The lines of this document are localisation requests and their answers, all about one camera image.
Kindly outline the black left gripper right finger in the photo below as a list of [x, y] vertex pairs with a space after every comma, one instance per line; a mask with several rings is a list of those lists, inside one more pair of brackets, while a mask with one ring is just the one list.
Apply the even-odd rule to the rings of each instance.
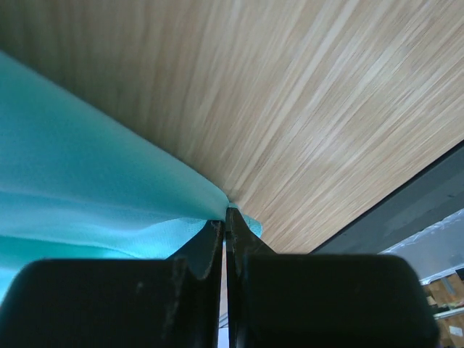
[[231, 347], [435, 347], [415, 271], [386, 254], [279, 254], [226, 213]]

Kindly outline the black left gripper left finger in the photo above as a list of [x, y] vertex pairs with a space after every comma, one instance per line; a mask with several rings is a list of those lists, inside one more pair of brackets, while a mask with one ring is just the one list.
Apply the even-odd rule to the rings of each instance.
[[1, 304], [3, 347], [216, 347], [223, 224], [166, 260], [40, 260]]

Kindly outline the teal t shirt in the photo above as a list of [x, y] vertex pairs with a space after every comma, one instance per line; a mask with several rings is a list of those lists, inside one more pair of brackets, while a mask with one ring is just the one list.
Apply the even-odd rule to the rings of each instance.
[[2, 291], [41, 259], [165, 259], [230, 205], [189, 166], [2, 54]]

